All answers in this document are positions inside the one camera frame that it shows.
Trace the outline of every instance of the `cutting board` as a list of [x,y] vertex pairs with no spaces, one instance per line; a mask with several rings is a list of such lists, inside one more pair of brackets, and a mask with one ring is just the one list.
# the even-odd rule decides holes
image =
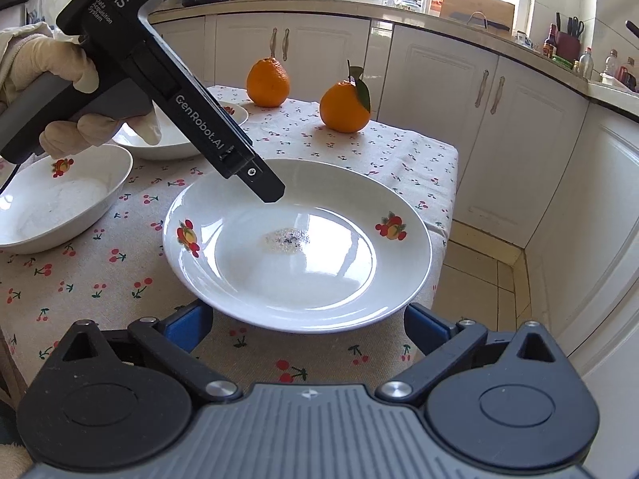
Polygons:
[[[443,0],[441,18],[466,23],[473,12],[483,12],[488,20],[488,32],[510,40],[515,6],[502,0]],[[484,28],[484,20],[476,14],[471,25]]]

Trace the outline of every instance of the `beige fuzzy fabric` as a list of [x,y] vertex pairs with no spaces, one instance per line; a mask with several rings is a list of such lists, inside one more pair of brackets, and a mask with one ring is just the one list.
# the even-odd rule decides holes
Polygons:
[[17,479],[33,465],[27,449],[17,445],[0,445],[0,479]]

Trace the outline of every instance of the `table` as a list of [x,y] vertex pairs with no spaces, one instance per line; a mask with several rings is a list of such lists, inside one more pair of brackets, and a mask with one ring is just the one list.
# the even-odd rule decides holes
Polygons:
[[[247,109],[243,128],[263,158],[344,166],[371,176],[413,206],[433,243],[431,273],[416,300],[432,305],[454,205],[455,148],[374,122],[360,133],[343,135],[324,126],[317,103],[289,99],[267,109],[253,105],[244,90],[210,91]],[[202,156],[136,160],[117,203],[89,230],[32,256],[0,253],[0,327],[27,384],[75,320],[121,329],[143,316],[164,318],[195,299],[164,258],[162,224],[175,196],[211,170]],[[375,387],[410,366],[417,350],[404,332],[403,311],[372,326],[329,335],[268,331],[215,312],[212,332],[193,355],[243,388],[257,381]]]

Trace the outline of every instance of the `scissors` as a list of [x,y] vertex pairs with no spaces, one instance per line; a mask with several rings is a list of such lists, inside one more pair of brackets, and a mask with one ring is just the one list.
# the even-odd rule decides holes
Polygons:
[[572,18],[568,18],[568,34],[570,36],[574,36],[579,38],[583,32],[583,22],[579,21],[577,16],[573,16]]

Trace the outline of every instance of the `cabinet handle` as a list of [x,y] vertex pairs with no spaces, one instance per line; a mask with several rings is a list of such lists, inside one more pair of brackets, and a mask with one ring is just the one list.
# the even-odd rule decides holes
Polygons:
[[284,40],[282,41],[282,53],[284,54],[282,59],[284,61],[288,59],[288,35],[290,32],[291,31],[288,28],[284,31]]
[[481,99],[484,97],[484,92],[486,91],[486,82],[488,81],[488,76],[490,73],[488,70],[484,70],[484,78],[481,81],[481,86],[479,87],[479,94],[477,95],[477,101],[475,101],[475,108],[478,108],[481,104]]
[[276,56],[276,40],[277,40],[277,27],[274,27],[273,35],[271,36],[271,57]]
[[494,103],[493,107],[490,109],[490,114],[494,115],[497,111],[497,106],[499,105],[499,101],[502,98],[502,91],[504,91],[504,83],[506,82],[506,78],[501,76],[499,78],[499,88],[497,88],[497,93],[494,95]]

